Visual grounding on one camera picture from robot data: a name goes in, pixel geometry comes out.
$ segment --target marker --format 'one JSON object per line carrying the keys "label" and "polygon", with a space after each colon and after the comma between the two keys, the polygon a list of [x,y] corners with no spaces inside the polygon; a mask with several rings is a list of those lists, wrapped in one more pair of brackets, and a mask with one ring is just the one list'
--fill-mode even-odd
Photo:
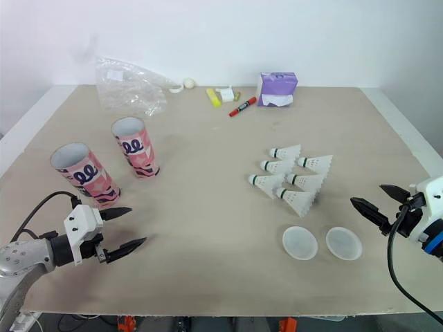
{"label": "marker", "polygon": [[254,102],[257,101],[256,97],[252,97],[250,100],[248,100],[247,102],[245,102],[244,104],[241,104],[240,106],[238,106],[236,109],[234,109],[232,112],[229,113],[230,117],[236,116],[238,113],[240,113],[241,111],[243,111],[246,107],[248,107],[249,105],[252,105]]}

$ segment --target beige table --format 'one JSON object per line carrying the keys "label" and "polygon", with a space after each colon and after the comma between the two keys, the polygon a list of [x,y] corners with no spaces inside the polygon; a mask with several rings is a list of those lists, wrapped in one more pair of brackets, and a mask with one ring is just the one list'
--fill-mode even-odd
{"label": "beige table", "polygon": [[[240,91],[246,99],[254,89]],[[289,108],[253,106],[229,118],[236,104],[214,109],[203,89],[169,95],[170,109],[146,119],[161,172],[139,180],[109,130],[120,116],[100,109],[94,87],[79,87],[1,178],[1,242],[47,194],[75,192],[48,163],[56,148],[73,141],[87,143],[121,186],[117,206],[134,209],[106,223],[105,247],[150,240],[109,265],[89,259],[56,269],[31,288],[24,308],[133,315],[418,311],[389,278],[387,238],[349,198],[363,196],[393,216],[398,204],[378,185],[407,187],[427,174],[365,95],[358,89],[299,88]],[[329,177],[302,219],[247,182],[249,174],[264,174],[258,165],[270,148],[297,143],[303,156],[334,154]],[[63,232],[68,213],[69,200],[54,199],[30,228]],[[284,251],[282,233],[290,225],[316,236],[319,250],[312,260],[297,261]],[[360,236],[360,259],[341,261],[328,251],[324,238],[333,226]],[[438,261],[398,237],[395,265],[406,289],[432,309],[443,309]]]}

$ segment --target tissue box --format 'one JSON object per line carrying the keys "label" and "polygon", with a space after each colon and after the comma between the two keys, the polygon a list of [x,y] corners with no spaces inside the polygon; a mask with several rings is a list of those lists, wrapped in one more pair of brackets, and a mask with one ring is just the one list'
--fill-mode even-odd
{"label": "tissue box", "polygon": [[258,106],[280,107],[291,104],[297,83],[294,73],[260,73],[256,93]]}

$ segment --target blue ring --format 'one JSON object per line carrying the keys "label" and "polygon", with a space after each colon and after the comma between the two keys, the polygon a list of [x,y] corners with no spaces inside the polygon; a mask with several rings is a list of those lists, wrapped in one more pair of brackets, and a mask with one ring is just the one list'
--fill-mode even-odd
{"label": "blue ring", "polygon": [[425,247],[424,251],[430,254],[435,247],[437,247],[443,241],[443,231],[441,231],[436,237],[432,239],[431,242]]}

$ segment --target white backdrop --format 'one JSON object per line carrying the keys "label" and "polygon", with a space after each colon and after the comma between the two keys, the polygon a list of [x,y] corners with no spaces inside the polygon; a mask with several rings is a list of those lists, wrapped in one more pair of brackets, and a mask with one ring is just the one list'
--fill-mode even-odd
{"label": "white backdrop", "polygon": [[94,83],[95,55],[201,85],[294,71],[300,85],[389,86],[401,100],[411,67],[440,65],[442,15],[440,0],[3,0],[1,130],[50,85]]}

